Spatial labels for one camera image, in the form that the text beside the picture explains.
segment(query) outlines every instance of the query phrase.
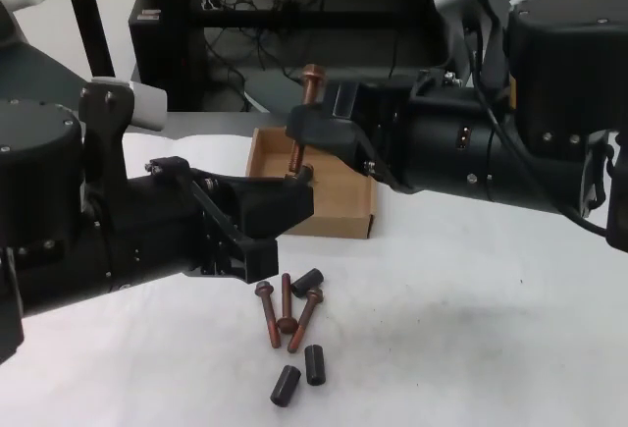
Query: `white table surface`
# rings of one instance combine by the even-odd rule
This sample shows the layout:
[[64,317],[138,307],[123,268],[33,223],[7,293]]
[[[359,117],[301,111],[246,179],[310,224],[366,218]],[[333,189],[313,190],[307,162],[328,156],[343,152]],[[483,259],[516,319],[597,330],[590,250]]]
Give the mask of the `white table surface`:
[[[168,146],[131,142],[135,173]],[[196,138],[176,152],[233,173],[249,142]],[[0,367],[0,424],[628,422],[628,255],[560,217],[381,187],[370,240],[280,238],[280,263],[325,274],[305,345],[324,348],[326,385],[306,384],[287,339],[270,348],[252,287],[176,276],[25,320]],[[269,395],[288,363],[303,377],[281,409]]]

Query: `bolt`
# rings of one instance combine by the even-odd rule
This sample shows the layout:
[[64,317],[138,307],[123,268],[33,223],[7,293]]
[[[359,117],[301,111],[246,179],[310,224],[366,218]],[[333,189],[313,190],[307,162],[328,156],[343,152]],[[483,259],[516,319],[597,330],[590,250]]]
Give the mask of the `bolt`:
[[[311,105],[316,102],[319,90],[325,81],[325,70],[315,64],[309,64],[303,69],[303,104]],[[297,143],[292,144],[292,153],[288,169],[296,174],[303,165],[303,155],[305,146]]]
[[255,287],[255,294],[262,298],[264,306],[264,315],[266,316],[266,325],[268,326],[268,335],[271,339],[271,346],[279,348],[282,346],[282,339],[277,329],[277,319],[275,319],[275,309],[273,309],[273,301],[271,294],[275,289],[268,282],[259,282]]
[[210,193],[218,190],[218,181],[214,179],[205,179],[205,184],[207,185],[207,190]]
[[159,175],[162,172],[161,167],[159,167],[158,165],[153,165],[153,164],[144,165],[144,170],[151,175]]
[[292,317],[292,291],[290,290],[290,275],[282,275],[282,317],[277,321],[277,326],[282,334],[294,334],[298,322]]
[[445,72],[445,84],[462,86],[462,80],[456,77],[454,72]]
[[307,292],[307,303],[305,303],[301,317],[298,320],[298,328],[288,344],[288,352],[296,353],[298,350],[298,346],[301,345],[303,336],[305,336],[305,329],[307,329],[310,318],[314,314],[314,308],[321,302],[323,302],[323,292],[319,288]]
[[373,160],[364,162],[364,171],[368,175],[375,175],[375,162]]

